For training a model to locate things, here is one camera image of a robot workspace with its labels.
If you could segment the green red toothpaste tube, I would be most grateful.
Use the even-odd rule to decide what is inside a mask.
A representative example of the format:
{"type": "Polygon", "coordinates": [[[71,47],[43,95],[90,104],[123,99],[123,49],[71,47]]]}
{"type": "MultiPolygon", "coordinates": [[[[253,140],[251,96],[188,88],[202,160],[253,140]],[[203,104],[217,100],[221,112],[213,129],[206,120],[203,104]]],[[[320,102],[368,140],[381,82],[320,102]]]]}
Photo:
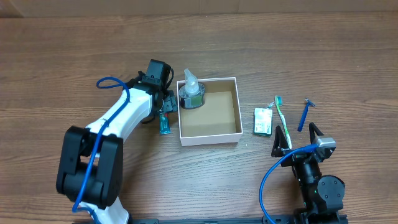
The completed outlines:
{"type": "Polygon", "coordinates": [[[170,124],[169,124],[169,117],[167,113],[162,113],[159,115],[159,121],[160,121],[160,134],[170,134],[170,124]]]}

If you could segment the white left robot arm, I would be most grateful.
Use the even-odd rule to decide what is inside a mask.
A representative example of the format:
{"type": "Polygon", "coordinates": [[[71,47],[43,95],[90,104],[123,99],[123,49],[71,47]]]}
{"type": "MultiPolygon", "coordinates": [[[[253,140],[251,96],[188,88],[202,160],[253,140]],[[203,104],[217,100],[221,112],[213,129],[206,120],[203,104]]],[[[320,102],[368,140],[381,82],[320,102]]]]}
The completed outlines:
{"type": "Polygon", "coordinates": [[[122,89],[119,100],[85,128],[71,126],[63,138],[55,188],[73,202],[72,212],[86,212],[93,223],[132,223],[119,194],[123,181],[124,142],[140,123],[175,112],[171,79],[142,75],[123,82],[101,78],[122,89]]]}

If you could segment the clear soap pump bottle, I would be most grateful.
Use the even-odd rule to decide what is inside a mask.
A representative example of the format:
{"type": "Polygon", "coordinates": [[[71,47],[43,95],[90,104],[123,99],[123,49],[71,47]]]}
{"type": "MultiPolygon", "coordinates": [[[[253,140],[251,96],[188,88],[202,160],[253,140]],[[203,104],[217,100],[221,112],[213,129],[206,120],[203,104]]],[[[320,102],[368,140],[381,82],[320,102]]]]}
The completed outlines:
{"type": "Polygon", "coordinates": [[[199,108],[205,104],[205,86],[189,70],[184,70],[185,84],[179,89],[180,105],[186,110],[199,108]]]}

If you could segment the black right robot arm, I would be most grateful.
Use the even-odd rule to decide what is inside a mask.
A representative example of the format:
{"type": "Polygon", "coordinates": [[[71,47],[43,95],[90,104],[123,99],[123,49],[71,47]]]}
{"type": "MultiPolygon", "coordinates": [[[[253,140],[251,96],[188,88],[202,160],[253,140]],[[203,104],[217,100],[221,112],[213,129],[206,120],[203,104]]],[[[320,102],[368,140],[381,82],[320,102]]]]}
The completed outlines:
{"type": "Polygon", "coordinates": [[[323,175],[319,163],[330,158],[336,149],[336,141],[323,134],[314,123],[309,124],[310,143],[317,145],[312,152],[298,152],[285,161],[282,167],[291,167],[298,180],[304,207],[294,210],[291,216],[276,217],[277,223],[344,224],[346,215],[340,215],[343,209],[345,183],[334,175],[323,175]]]}

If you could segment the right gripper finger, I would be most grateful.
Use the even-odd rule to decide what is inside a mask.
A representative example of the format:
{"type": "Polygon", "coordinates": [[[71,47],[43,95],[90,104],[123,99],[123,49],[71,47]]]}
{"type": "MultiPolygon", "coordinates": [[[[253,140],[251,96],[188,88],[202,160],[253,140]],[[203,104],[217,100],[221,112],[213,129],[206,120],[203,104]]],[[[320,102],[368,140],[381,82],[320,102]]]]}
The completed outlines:
{"type": "Polygon", "coordinates": [[[290,152],[285,134],[280,126],[275,128],[275,139],[272,147],[272,157],[283,157],[290,152]]]}
{"type": "Polygon", "coordinates": [[[317,136],[323,136],[323,133],[317,128],[315,123],[309,124],[310,142],[313,144],[317,136]]]}

